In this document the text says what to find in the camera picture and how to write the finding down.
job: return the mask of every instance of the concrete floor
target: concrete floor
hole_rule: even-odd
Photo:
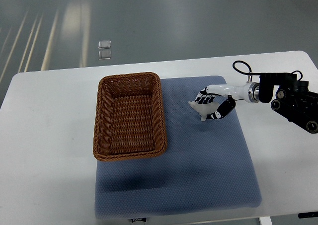
[[[293,50],[317,66],[317,26],[318,0],[0,0],[0,105],[18,72]],[[105,39],[112,58],[99,61]]]

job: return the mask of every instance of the robotic hand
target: robotic hand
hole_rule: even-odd
[[[236,63],[245,64],[249,72],[245,73],[235,67]],[[308,81],[301,81],[300,71],[292,73],[252,73],[251,67],[244,61],[235,61],[233,68],[241,74],[248,75],[248,82],[243,86],[227,84],[209,85],[201,90],[190,106],[200,113],[201,121],[221,119],[228,115],[237,100],[248,103],[269,103],[273,97],[274,86],[279,88],[271,108],[309,133],[318,133],[318,94],[308,90]],[[259,76],[259,83],[252,82],[252,76]],[[216,96],[227,99],[219,105],[213,102]]]

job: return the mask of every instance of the white toy animal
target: white toy animal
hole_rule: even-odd
[[[189,105],[197,111],[201,116],[201,121],[204,122],[207,119],[207,115],[212,114],[217,111],[219,103],[210,102],[208,104],[199,104],[198,102],[188,102]]]

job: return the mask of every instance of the blue mat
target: blue mat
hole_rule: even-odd
[[[260,190],[235,110],[224,119],[201,122],[188,105],[207,85],[225,83],[220,76],[161,80],[168,149],[154,158],[98,161],[97,218],[259,206]]]

